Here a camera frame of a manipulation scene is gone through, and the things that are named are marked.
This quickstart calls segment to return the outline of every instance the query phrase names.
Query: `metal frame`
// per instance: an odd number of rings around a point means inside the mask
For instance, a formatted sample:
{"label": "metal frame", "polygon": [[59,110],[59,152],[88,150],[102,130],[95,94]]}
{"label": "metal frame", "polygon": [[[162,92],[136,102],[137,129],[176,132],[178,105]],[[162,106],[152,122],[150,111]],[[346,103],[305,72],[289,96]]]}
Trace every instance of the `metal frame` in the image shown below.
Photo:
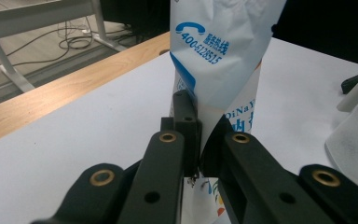
{"label": "metal frame", "polygon": [[[107,39],[99,0],[61,0],[2,10],[0,11],[0,38],[91,14],[95,15],[99,33],[94,36],[95,40],[117,51],[126,49]],[[1,45],[0,61],[2,71],[20,90],[26,92],[34,89],[34,86],[16,71]]]}

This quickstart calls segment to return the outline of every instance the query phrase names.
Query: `plastic packaging bag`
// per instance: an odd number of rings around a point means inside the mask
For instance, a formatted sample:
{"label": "plastic packaging bag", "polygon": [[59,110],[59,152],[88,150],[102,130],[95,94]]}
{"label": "plastic packaging bag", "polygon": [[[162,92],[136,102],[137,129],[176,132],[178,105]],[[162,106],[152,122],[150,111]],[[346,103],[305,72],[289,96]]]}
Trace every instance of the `plastic packaging bag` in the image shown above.
{"label": "plastic packaging bag", "polygon": [[[226,115],[234,131],[250,132],[259,63],[285,0],[173,0],[173,91],[187,89],[202,122],[201,151]],[[224,211],[215,179],[185,182],[182,223],[212,223]]]}

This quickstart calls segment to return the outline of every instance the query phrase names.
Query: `table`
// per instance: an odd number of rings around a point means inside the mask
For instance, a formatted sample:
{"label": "table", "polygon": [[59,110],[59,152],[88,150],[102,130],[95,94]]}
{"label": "table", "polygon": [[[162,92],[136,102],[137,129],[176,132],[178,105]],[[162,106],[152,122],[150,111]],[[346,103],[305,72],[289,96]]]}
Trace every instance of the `table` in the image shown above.
{"label": "table", "polygon": [[[168,54],[146,62],[168,40],[159,36],[0,105],[0,223],[50,217],[85,169],[127,168],[142,158],[169,113],[174,73]],[[331,165],[324,141],[347,116],[335,109],[339,85],[356,74],[358,64],[272,39],[253,135],[291,172]]]}

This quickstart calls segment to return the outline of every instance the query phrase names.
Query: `snack packet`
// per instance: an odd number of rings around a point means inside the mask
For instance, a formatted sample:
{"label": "snack packet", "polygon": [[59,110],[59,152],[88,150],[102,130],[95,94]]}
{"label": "snack packet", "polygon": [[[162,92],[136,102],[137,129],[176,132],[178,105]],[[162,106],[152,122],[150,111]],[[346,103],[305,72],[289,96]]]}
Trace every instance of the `snack packet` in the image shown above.
{"label": "snack packet", "polygon": [[[173,91],[187,89],[202,122],[201,152],[226,115],[250,132],[261,58],[285,0],[172,0]],[[213,223],[224,211],[217,180],[184,183],[182,223]]]}

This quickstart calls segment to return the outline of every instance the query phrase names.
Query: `blue and white package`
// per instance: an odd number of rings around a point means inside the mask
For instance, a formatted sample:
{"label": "blue and white package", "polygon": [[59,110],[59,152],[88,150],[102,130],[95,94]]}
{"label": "blue and white package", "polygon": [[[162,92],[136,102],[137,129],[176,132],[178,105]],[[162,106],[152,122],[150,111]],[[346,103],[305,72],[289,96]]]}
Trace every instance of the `blue and white package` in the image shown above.
{"label": "blue and white package", "polygon": [[[285,0],[172,0],[173,91],[187,89],[202,122],[201,151],[222,117],[249,133],[259,63]],[[224,211],[216,179],[184,182],[182,223],[210,224]]]}

